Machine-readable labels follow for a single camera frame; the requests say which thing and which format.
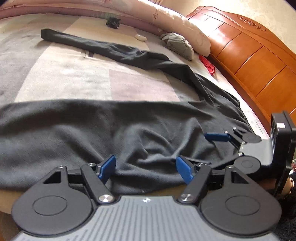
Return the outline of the white earbuds case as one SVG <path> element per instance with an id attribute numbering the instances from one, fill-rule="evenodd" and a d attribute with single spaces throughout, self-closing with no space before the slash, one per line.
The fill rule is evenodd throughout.
<path id="1" fill-rule="evenodd" d="M 139 40 L 141 42 L 146 42 L 147 41 L 147 38 L 145 36 L 139 35 L 139 34 L 135 35 L 135 39 L 137 39 L 137 40 Z"/>

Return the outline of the bundled grey white cloth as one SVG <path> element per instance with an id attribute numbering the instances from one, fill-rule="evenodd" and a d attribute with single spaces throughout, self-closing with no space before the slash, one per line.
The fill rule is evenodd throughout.
<path id="1" fill-rule="evenodd" d="M 160 39 L 165 42 L 166 47 L 179 54 L 183 58 L 192 61 L 195 58 L 194 50 L 191 44 L 177 33 L 161 34 Z"/>

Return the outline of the red folding fan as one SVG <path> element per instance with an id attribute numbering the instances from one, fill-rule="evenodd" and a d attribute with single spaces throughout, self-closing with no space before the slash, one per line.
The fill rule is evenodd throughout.
<path id="1" fill-rule="evenodd" d="M 206 67 L 206 69 L 208 70 L 210 75 L 214 75 L 216 67 L 207 58 L 205 58 L 204 56 L 200 55 L 199 60 Z"/>

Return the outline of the black hair claw clip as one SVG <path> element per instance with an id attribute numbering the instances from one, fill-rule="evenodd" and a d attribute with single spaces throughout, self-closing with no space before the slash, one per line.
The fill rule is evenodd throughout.
<path id="1" fill-rule="evenodd" d="M 115 18 L 115 17 L 109 17 L 106 25 L 107 27 L 113 28 L 113 29 L 118 29 L 119 25 L 120 25 L 120 21 L 121 19 Z"/>

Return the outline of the striped pastel bed sheet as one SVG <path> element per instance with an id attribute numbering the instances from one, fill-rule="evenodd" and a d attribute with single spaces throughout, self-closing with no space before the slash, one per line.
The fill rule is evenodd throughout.
<path id="1" fill-rule="evenodd" d="M 195 90 L 178 84 L 159 70 L 143 70 L 86 50 L 46 42 L 42 29 L 53 29 L 92 40 L 118 43 L 166 55 L 234 96 L 242 98 L 228 80 L 211 76 L 199 59 L 187 61 L 165 47 L 160 38 L 145 33 L 145 43 L 135 39 L 138 29 L 122 25 L 106 27 L 104 20 L 84 16 L 33 14 L 1 20 L 1 107 L 19 102 L 46 100 L 98 101 L 196 101 Z M 251 131 L 262 136 L 251 126 Z M 1 213 L 10 213 L 14 201 L 25 190 L 1 189 Z"/>

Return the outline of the wooden orange headboard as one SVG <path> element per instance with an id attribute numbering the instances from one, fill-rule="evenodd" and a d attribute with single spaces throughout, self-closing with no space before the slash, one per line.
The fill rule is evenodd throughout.
<path id="1" fill-rule="evenodd" d="M 267 27 L 243 15 L 199 6 L 187 18 L 209 38 L 208 60 L 242 98 L 252 128 L 269 133 L 271 115 L 295 121 L 295 53 Z"/>

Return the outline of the folded floral pink quilt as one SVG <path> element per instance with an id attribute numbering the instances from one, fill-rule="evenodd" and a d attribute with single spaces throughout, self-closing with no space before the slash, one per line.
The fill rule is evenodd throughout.
<path id="1" fill-rule="evenodd" d="M 149 22 L 166 32 L 182 35 L 192 48 L 209 56 L 211 43 L 208 37 L 185 16 L 152 1 L 1 1 L 1 10 L 17 6 L 79 6 L 89 10 L 105 7 Z"/>

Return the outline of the dark grey trousers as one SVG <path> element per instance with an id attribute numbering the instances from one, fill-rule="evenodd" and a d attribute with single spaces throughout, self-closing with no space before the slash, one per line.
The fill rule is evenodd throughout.
<path id="1" fill-rule="evenodd" d="M 208 161 L 231 156 L 206 132 L 251 131 L 239 101 L 183 63 L 121 44 L 41 30 L 49 42 L 87 50 L 143 70 L 159 70 L 195 90 L 196 101 L 46 100 L 1 107 L 1 189 L 27 190 L 54 168 L 76 169 L 116 156 L 111 190 L 141 194 L 183 183 L 173 164 L 183 155 Z"/>

